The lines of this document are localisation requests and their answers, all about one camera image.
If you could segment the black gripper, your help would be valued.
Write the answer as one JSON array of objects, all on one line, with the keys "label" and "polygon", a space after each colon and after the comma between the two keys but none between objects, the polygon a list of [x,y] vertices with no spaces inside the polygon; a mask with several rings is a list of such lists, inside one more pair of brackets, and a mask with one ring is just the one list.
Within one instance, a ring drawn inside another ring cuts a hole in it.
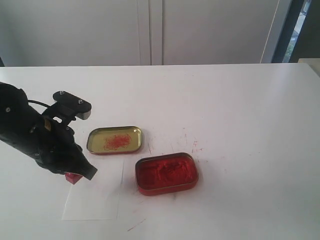
[{"label": "black gripper", "polygon": [[39,113],[23,117],[23,153],[54,174],[72,173],[92,180],[98,171],[76,144],[71,130]]}]

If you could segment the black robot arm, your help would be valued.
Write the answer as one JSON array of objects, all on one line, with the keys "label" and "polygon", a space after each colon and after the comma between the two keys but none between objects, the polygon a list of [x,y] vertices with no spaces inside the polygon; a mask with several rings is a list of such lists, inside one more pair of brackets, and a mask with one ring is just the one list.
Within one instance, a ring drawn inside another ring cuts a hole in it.
[{"label": "black robot arm", "polygon": [[22,89],[2,82],[0,140],[54,174],[70,173],[91,180],[98,170],[75,142],[69,123],[76,118],[86,120],[92,105],[67,91],[55,92],[53,99],[55,103],[39,113]]}]

